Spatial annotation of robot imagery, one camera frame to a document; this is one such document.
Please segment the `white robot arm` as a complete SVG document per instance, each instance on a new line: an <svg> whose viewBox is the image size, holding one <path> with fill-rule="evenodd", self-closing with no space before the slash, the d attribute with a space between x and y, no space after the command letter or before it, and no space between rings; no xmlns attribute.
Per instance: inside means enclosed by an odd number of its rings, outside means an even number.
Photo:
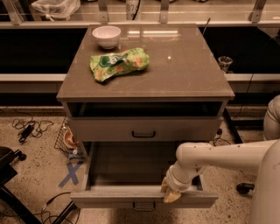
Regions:
<svg viewBox="0 0 280 224"><path fill-rule="evenodd" d="M212 146L182 143L176 162L166 172L161 192L164 202L181 197L205 167L215 166L256 176L249 224L280 224L280 141Z"/></svg>

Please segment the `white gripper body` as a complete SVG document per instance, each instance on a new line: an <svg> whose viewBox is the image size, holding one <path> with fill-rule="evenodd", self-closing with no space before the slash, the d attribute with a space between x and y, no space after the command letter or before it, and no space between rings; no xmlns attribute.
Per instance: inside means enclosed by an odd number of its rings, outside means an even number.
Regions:
<svg viewBox="0 0 280 224"><path fill-rule="evenodd" d="M167 185L176 193L184 193L192 184L196 170L184 168L179 163L171 165L166 173Z"/></svg>

